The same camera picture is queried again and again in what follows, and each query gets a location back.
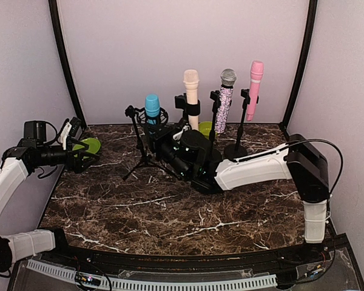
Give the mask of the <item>black tripod mic stand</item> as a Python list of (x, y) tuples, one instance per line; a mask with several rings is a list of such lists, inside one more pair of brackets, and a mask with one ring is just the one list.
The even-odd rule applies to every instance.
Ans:
[(137, 169), (139, 168), (158, 168), (162, 171), (164, 171), (165, 173), (173, 176), (173, 177), (177, 177), (176, 174), (174, 174), (171, 170), (167, 169), (166, 167), (160, 166), (157, 163), (153, 162), (152, 156), (150, 154), (147, 153), (147, 150), (144, 147), (143, 141), (140, 137), (139, 131), (138, 131), (138, 126), (137, 126), (137, 110), (132, 106), (129, 105), (127, 107), (127, 109), (125, 109), (125, 115), (127, 117), (129, 117), (132, 120), (132, 125), (136, 134), (136, 138), (137, 138), (137, 142), (136, 142), (136, 147), (137, 149), (140, 151), (141, 153), (141, 158), (138, 162), (138, 164), (131, 169), (126, 175), (124, 175), (122, 177), (122, 179), (124, 181), (126, 181), (128, 179), (128, 177)]

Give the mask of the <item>blue microphone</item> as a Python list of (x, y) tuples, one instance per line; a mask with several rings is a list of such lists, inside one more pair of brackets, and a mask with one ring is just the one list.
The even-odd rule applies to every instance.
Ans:
[(156, 94), (149, 94), (145, 99), (145, 116), (150, 134), (154, 133), (154, 126), (160, 124), (160, 102)]

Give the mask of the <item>beige microphone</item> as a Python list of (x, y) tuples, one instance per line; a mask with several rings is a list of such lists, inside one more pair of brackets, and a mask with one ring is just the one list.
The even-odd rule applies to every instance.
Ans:
[(187, 112), (189, 123), (194, 130), (198, 130), (198, 115), (193, 115), (192, 113), (195, 113), (195, 105), (198, 104), (199, 81), (199, 75), (196, 70), (188, 69), (184, 71), (183, 82), (186, 89)]

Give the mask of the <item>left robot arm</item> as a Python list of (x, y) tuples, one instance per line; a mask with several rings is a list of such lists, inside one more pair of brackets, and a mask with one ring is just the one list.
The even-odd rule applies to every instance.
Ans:
[(48, 252), (60, 264), (73, 260), (73, 250), (62, 241), (56, 241), (52, 230), (39, 230), (34, 224), (10, 224), (15, 218), (10, 212), (16, 207), (32, 208), (32, 199), (41, 185), (32, 189), (35, 171), (41, 167), (64, 167), (80, 174), (99, 161), (97, 154), (89, 153), (86, 144), (79, 150), (62, 145), (45, 145), (19, 141), (15, 147), (4, 151), (0, 163), (0, 273), (4, 275), (20, 259)]

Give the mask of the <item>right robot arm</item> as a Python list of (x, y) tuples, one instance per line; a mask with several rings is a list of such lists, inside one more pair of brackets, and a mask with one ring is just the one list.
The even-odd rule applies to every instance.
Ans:
[(250, 184), (293, 180), (304, 205), (305, 244), (297, 257), (310, 263), (321, 252), (329, 219), (334, 184), (329, 183), (328, 162), (314, 143), (300, 134), (264, 152), (241, 155), (214, 147), (215, 133), (204, 136), (188, 125), (147, 125), (147, 144), (156, 159), (170, 165), (198, 192), (216, 194)]

